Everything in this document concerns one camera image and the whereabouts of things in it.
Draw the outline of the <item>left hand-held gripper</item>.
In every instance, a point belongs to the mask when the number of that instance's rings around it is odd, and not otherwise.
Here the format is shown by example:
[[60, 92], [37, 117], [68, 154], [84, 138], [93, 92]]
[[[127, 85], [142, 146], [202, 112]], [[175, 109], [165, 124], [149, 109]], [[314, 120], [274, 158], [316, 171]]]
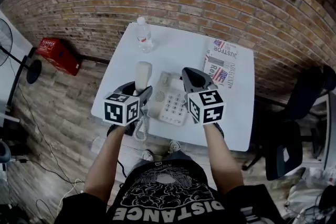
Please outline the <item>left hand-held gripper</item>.
[[152, 86], [133, 95], [135, 82], [128, 82], [108, 93], [103, 100], [103, 120], [114, 125], [127, 126], [144, 115], [142, 108], [153, 92]]

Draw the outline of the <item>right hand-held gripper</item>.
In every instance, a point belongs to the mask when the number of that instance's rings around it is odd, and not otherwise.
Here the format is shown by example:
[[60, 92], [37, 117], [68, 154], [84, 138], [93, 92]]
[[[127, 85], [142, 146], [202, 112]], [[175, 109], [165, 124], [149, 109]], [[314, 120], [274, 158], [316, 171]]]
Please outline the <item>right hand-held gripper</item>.
[[225, 103], [211, 77], [198, 69], [185, 67], [182, 80], [187, 109], [194, 122], [202, 125], [219, 122], [224, 114]]

